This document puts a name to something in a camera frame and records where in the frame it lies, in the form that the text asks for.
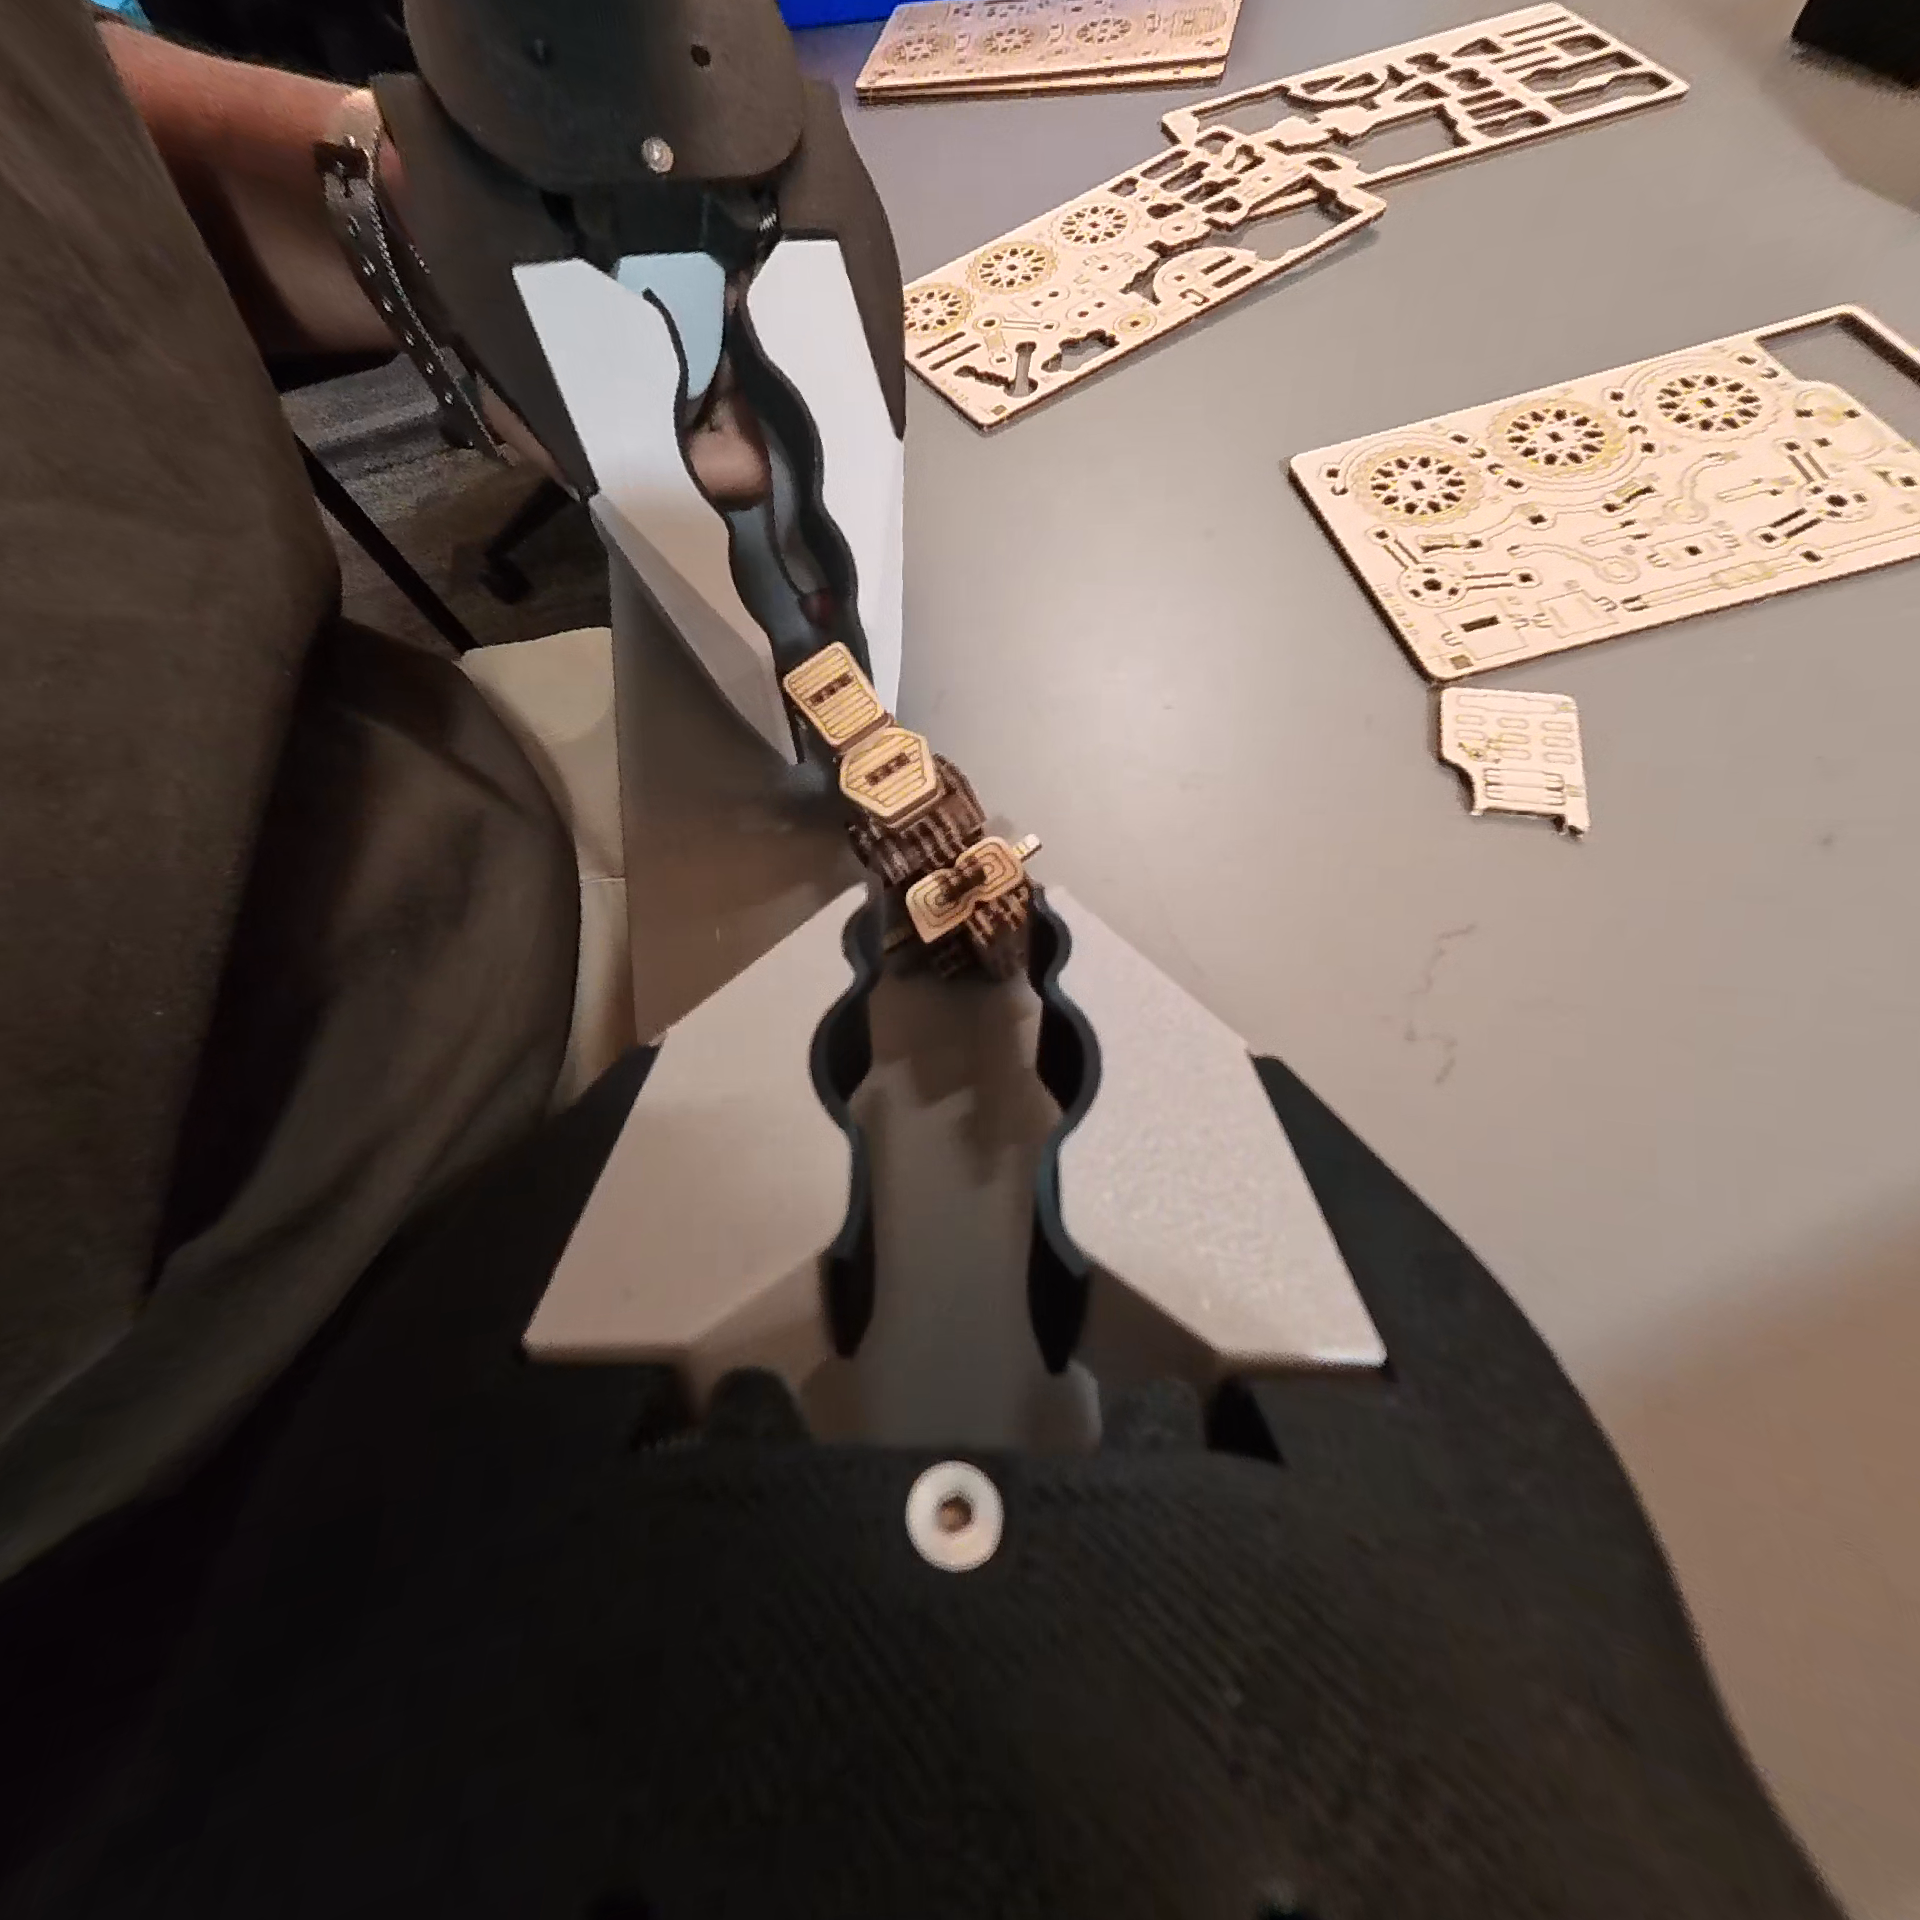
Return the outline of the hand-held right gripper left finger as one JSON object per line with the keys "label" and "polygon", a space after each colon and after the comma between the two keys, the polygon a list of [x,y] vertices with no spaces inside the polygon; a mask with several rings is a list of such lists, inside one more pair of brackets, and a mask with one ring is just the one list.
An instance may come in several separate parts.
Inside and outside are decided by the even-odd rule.
{"label": "hand-held right gripper left finger", "polygon": [[870,1151],[851,1112],[872,1067],[880,906],[844,889],[679,1020],[520,1346],[639,1362],[693,1402],[739,1370],[803,1391],[875,1310]]}

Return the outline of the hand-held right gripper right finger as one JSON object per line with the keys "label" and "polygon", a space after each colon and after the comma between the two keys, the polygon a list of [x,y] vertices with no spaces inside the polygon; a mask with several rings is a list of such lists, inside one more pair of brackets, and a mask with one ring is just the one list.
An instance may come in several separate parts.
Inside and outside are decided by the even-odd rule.
{"label": "hand-held right gripper right finger", "polygon": [[1384,1342],[1236,1030],[1060,884],[1027,978],[1039,1151],[1027,1313],[1075,1410],[1140,1387],[1380,1377]]}

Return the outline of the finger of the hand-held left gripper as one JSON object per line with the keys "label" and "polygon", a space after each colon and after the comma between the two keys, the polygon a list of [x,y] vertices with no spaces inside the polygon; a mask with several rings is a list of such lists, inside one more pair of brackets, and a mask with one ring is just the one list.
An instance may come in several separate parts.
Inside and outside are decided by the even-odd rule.
{"label": "finger of the hand-held left gripper", "polygon": [[773,459],[774,658],[840,641],[897,704],[904,438],[883,392],[844,250],[774,243],[731,318],[731,359]]}
{"label": "finger of the hand-held left gripper", "polygon": [[566,257],[512,280],[590,471],[592,520],[719,699],[783,764],[800,748],[774,657],[736,587],[728,516],[681,443],[693,378],[724,343],[726,274],[711,257]]}

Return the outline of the wooden mechanical model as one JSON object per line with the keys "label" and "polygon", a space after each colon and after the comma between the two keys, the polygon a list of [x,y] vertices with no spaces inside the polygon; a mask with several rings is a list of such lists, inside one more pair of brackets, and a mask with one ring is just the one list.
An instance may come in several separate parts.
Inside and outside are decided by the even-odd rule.
{"label": "wooden mechanical model", "polygon": [[895,720],[845,642],[785,670],[781,692],[832,767],[848,841],[887,903],[887,947],[948,977],[1024,972],[1039,838],[995,833],[974,785]]}

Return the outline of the person's left forearm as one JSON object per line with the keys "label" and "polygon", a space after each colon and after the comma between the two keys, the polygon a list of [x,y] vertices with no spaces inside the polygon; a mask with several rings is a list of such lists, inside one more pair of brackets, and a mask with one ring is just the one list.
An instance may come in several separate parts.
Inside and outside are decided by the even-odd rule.
{"label": "person's left forearm", "polygon": [[364,90],[243,65],[95,16],[111,68],[269,362],[398,352],[332,230],[318,144]]}

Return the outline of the grey desk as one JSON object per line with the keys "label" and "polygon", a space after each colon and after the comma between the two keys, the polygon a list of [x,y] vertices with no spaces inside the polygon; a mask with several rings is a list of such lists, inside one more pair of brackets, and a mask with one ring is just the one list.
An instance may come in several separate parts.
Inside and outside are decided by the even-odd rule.
{"label": "grey desk", "polygon": [[1044,876],[1479,1254],[1639,1484],[1854,1915],[1916,1915],[1916,567],[1589,648],[1590,833],[1473,820],[1295,452],[1861,304],[1916,94],[1797,6],[1579,6],[1689,82],[979,434],[908,387],[901,707]]}

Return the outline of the person's left hand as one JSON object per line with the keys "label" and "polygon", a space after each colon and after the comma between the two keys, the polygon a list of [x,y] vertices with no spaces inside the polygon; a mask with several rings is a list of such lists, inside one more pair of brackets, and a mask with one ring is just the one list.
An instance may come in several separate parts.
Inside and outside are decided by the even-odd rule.
{"label": "person's left hand", "polygon": [[688,470],[719,512],[742,512],[773,492],[773,459],[752,411],[716,399],[686,434]]}

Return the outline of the partly emptied wooden sheet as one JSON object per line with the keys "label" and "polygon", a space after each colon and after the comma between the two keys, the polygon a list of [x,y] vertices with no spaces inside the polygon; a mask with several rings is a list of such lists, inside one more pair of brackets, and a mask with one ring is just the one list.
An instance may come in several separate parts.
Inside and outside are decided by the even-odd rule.
{"label": "partly emptied wooden sheet", "polygon": [[1344,159],[1204,134],[913,280],[904,363],[995,431],[1383,216]]}

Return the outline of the person's beige trousers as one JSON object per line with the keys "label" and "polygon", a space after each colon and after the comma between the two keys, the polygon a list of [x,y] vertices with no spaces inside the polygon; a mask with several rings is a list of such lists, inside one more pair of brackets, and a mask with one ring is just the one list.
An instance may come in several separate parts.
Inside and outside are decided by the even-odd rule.
{"label": "person's beige trousers", "polygon": [[462,665],[539,772],[573,846],[581,938],[566,1052],[550,1102],[559,1113],[638,1043],[615,638],[606,626],[559,631],[478,648]]}

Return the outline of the stacked wooden parts sheets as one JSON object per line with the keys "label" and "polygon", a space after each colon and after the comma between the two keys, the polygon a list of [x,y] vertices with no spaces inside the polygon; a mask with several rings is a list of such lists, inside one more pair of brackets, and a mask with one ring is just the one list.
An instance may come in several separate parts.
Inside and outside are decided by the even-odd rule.
{"label": "stacked wooden parts sheets", "polygon": [[1222,76],[1239,3],[902,6],[855,79],[862,100],[1134,87]]}

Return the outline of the small wooden slotted piece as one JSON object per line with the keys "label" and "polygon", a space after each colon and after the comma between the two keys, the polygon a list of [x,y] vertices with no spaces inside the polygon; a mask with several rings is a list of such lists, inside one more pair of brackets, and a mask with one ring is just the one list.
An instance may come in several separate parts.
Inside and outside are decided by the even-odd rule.
{"label": "small wooden slotted piece", "polygon": [[1563,692],[1447,687],[1436,699],[1436,756],[1465,787],[1469,815],[1593,827],[1576,703]]}

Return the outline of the person's olive shirt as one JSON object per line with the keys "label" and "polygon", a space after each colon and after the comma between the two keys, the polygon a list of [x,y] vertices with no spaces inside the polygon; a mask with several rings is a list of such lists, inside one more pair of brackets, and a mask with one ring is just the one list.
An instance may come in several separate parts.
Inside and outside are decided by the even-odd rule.
{"label": "person's olive shirt", "polygon": [[349,623],[95,16],[5,6],[6,1586],[191,1473],[539,1119],[577,945],[519,740]]}

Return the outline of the wooden gear parts sheet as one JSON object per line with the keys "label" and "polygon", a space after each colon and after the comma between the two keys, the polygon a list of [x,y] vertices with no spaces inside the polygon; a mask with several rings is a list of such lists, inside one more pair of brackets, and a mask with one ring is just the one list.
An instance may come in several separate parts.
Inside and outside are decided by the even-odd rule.
{"label": "wooden gear parts sheet", "polygon": [[1916,438],[1780,345],[1859,304],[1297,452],[1287,479],[1431,687],[1916,560]]}

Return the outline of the black box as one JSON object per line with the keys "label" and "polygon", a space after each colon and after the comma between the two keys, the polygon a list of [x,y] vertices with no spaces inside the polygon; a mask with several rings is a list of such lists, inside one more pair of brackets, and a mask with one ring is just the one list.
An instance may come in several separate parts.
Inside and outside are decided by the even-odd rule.
{"label": "black box", "polygon": [[1801,51],[1899,90],[1918,90],[1918,3],[1806,3],[1792,23]]}

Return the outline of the empty wooden frame sheet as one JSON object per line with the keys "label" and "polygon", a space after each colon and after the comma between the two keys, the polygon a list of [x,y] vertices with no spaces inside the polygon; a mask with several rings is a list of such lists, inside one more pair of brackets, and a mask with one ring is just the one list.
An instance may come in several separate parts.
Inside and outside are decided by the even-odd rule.
{"label": "empty wooden frame sheet", "polygon": [[1560,6],[1523,7],[1166,112],[1171,146],[1388,185],[1632,112],[1689,84]]}

